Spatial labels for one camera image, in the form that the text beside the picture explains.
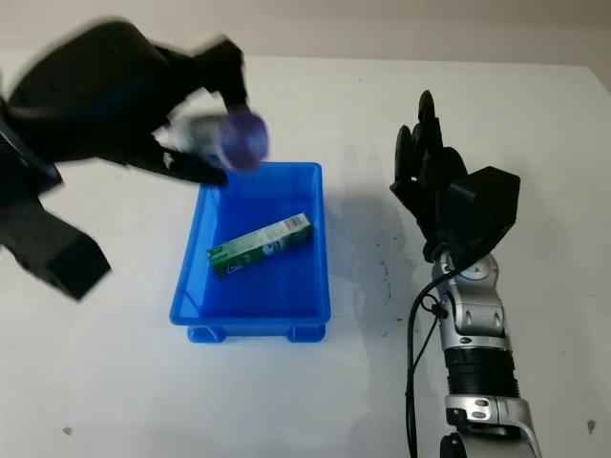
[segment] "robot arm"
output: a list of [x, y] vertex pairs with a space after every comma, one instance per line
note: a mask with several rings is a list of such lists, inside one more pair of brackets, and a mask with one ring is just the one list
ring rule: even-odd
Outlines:
[[436, 288], [449, 395], [446, 419], [456, 432], [441, 441], [442, 458], [541, 458], [528, 403], [519, 397], [509, 331], [496, 293], [498, 266], [490, 255], [516, 221], [519, 178], [486, 167], [472, 174], [456, 150], [443, 146], [432, 96], [420, 99], [419, 124], [403, 126], [390, 189], [416, 217], [427, 239], [433, 282], [408, 321], [406, 421], [417, 458], [413, 405], [412, 328], [421, 299]]
[[81, 299], [110, 270], [92, 238], [48, 213], [39, 196], [61, 183], [54, 164], [100, 157], [197, 183], [225, 173], [159, 145], [152, 132], [192, 92], [245, 108], [242, 52], [221, 39], [194, 52], [151, 43], [109, 21], [58, 46], [0, 98], [0, 247], [26, 270]]

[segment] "purple bottle cap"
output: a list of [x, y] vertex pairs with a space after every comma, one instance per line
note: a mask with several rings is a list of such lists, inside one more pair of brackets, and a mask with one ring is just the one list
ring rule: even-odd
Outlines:
[[232, 112], [219, 123], [221, 158], [236, 169], [256, 169], [267, 156], [269, 140], [263, 120], [247, 110]]

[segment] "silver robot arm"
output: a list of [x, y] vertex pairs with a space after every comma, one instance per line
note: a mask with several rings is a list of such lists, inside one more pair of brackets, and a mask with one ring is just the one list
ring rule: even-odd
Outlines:
[[[436, 279], [453, 270], [444, 253]], [[446, 419], [456, 428], [442, 439], [441, 458], [541, 458], [528, 402], [519, 397], [503, 304], [492, 255], [437, 285], [441, 344], [449, 370]]]

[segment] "white wall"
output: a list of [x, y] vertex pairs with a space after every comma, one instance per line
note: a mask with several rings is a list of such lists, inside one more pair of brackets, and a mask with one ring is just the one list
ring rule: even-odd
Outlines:
[[102, 14], [248, 53], [586, 65], [611, 89], [611, 0], [0, 0], [0, 46], [40, 47]]

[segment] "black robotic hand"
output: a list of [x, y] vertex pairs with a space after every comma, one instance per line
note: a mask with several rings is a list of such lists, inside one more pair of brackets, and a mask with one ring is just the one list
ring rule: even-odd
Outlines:
[[190, 93], [246, 106], [242, 52], [222, 39], [176, 52], [132, 24], [99, 24], [59, 46], [0, 99], [0, 245], [43, 281], [81, 299], [110, 266], [86, 234], [38, 197], [61, 182], [55, 162], [100, 157], [168, 177], [224, 184], [223, 171], [157, 143], [152, 132]]
[[428, 262], [448, 251], [454, 266], [466, 268], [516, 222], [519, 177], [495, 167], [469, 174], [460, 154], [443, 145], [429, 91], [420, 96], [413, 130], [399, 130], [390, 190], [416, 218]]

